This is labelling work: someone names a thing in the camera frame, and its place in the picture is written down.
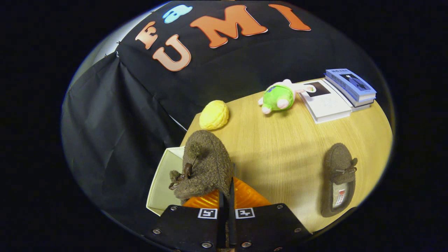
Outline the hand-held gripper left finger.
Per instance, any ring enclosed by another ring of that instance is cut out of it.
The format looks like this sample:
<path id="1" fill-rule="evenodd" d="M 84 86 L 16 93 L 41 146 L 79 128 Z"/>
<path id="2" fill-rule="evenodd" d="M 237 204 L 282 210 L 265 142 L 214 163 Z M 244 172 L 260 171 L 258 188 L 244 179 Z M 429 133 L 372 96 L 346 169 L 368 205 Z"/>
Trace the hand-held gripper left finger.
<path id="1" fill-rule="evenodd" d="M 167 252 L 218 252 L 225 247 L 225 210 L 222 193 L 217 208 L 169 205 L 144 238 Z"/>

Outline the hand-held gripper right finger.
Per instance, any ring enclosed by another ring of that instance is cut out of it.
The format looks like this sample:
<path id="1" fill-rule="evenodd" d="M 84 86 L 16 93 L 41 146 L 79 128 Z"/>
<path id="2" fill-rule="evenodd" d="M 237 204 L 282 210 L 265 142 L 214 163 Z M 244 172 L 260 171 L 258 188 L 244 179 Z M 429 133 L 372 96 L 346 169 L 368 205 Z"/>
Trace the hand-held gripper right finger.
<path id="1" fill-rule="evenodd" d="M 294 252 L 313 233 L 283 203 L 237 208 L 241 190 L 233 178 L 230 189 L 229 245 L 235 252 Z"/>

